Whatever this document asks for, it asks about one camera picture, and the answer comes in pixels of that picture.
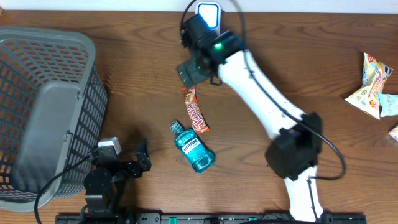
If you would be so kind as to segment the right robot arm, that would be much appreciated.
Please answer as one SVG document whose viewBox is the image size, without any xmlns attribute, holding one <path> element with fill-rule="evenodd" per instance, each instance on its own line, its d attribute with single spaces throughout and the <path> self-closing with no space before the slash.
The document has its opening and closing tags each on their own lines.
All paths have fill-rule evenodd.
<svg viewBox="0 0 398 224">
<path fill-rule="evenodd" d="M 181 23 L 180 35 L 192 56 L 177 67 L 183 85 L 191 88 L 218 77 L 242 98 L 271 139 L 265 157 L 285 182 L 291 216 L 298 221 L 317 221 L 323 213 L 314 180 L 321 151 L 321 140 L 316 136 L 322 129 L 320 117 L 307 115 L 291 103 L 233 32 L 218 35 L 195 14 Z"/>
</svg>

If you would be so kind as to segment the blue Listerine mouthwash bottle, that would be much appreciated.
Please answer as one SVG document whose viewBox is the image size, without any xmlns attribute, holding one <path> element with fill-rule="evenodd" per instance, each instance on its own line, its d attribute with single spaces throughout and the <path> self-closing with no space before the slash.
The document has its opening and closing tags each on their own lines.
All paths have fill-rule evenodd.
<svg viewBox="0 0 398 224">
<path fill-rule="evenodd" d="M 216 160 L 214 152 L 192 128 L 185 129 L 179 121 L 173 121 L 170 130 L 175 135 L 174 143 L 177 149 L 182 152 L 197 174 L 203 173 L 214 164 Z"/>
</svg>

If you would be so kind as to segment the light blue wipes packet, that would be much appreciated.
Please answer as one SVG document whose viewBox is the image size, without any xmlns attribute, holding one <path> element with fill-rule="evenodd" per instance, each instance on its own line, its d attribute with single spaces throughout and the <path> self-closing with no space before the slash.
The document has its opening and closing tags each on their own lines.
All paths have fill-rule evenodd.
<svg viewBox="0 0 398 224">
<path fill-rule="evenodd" d="M 397 116 L 398 108 L 397 108 L 397 95 L 390 94 L 378 94 L 379 102 L 381 104 L 381 117 L 386 116 Z"/>
</svg>

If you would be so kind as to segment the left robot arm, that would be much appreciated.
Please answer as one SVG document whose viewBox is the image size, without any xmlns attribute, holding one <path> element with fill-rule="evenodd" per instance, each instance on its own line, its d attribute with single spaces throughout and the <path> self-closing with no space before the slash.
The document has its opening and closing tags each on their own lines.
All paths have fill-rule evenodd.
<svg viewBox="0 0 398 224">
<path fill-rule="evenodd" d="M 119 206 L 124 191 L 133 179 L 150 171 L 152 163 L 144 139 L 137 147 L 136 159 L 121 161 L 117 137 L 101 140 L 90 153 L 96 169 L 83 181 L 86 205 L 80 212 L 80 223 L 135 223 L 135 216 Z"/>
</svg>

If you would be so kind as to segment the orange Top snack bar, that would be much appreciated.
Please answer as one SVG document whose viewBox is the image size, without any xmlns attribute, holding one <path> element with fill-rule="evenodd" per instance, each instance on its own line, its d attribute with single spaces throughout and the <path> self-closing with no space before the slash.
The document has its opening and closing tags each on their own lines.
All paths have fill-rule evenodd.
<svg viewBox="0 0 398 224">
<path fill-rule="evenodd" d="M 210 129 L 198 105 L 195 86 L 191 88 L 182 87 L 181 92 L 184 98 L 187 113 L 192 123 L 193 130 L 197 134 L 203 134 L 205 132 L 208 132 Z"/>
</svg>

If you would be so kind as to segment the small orange box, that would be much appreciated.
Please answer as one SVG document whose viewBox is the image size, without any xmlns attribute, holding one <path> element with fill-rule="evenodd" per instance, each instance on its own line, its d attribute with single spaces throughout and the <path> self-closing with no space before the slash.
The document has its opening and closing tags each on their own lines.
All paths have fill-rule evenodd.
<svg viewBox="0 0 398 224">
<path fill-rule="evenodd" d="M 389 135 L 394 138 L 396 141 L 398 141 L 398 125 L 396 125 L 394 128 L 392 128 L 389 131 Z"/>
</svg>

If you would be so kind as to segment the wet wipes packet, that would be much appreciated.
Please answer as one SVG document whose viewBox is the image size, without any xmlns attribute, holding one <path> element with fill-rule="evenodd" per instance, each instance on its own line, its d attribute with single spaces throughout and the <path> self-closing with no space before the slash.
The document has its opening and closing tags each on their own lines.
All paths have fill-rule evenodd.
<svg viewBox="0 0 398 224">
<path fill-rule="evenodd" d="M 345 98 L 345 102 L 376 119 L 380 119 L 379 94 L 382 93 L 385 82 L 391 76 L 393 69 L 366 52 L 363 54 L 362 86 Z"/>
</svg>

